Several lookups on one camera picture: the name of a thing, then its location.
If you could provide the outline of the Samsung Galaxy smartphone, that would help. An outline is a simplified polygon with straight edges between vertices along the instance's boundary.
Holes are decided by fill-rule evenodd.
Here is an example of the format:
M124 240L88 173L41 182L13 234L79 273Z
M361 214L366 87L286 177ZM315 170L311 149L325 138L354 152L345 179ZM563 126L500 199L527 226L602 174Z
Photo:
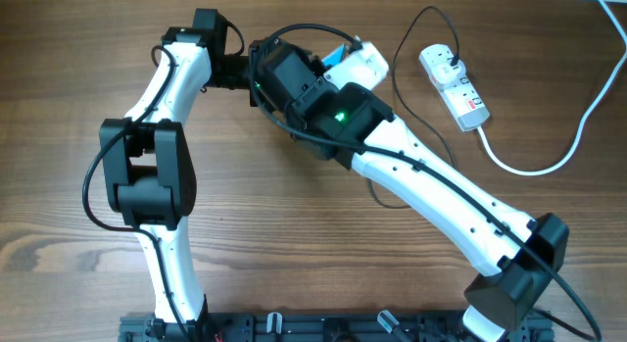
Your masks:
M331 51L327 56L325 56L321 61L328 68L333 68L334 66L341 63L345 55L345 44L341 44L333 51Z

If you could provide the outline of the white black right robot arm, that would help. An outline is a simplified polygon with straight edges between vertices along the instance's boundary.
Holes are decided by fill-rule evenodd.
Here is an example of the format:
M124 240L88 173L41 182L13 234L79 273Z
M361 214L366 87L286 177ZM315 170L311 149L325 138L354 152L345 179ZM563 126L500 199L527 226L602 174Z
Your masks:
M482 190L429 150L379 99L388 64L354 41L328 65L278 38L250 49L252 101L323 159L394 193L444 233L477 275L465 289L464 328L500 341L519 328L558 280L569 235L547 214L534 219Z

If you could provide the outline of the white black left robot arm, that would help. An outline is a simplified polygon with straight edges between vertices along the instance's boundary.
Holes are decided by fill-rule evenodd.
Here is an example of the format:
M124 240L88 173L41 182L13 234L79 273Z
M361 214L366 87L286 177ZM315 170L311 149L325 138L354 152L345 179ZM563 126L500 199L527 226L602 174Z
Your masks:
M247 59L225 51L234 24L216 9L197 9L190 27L173 26L151 51L157 69L139 101L100 131L110 207L122 232L139 240L155 293L145 325L125 318L122 341L219 341L196 276L188 236L197 179L184 134L196 97L206 87L245 89Z

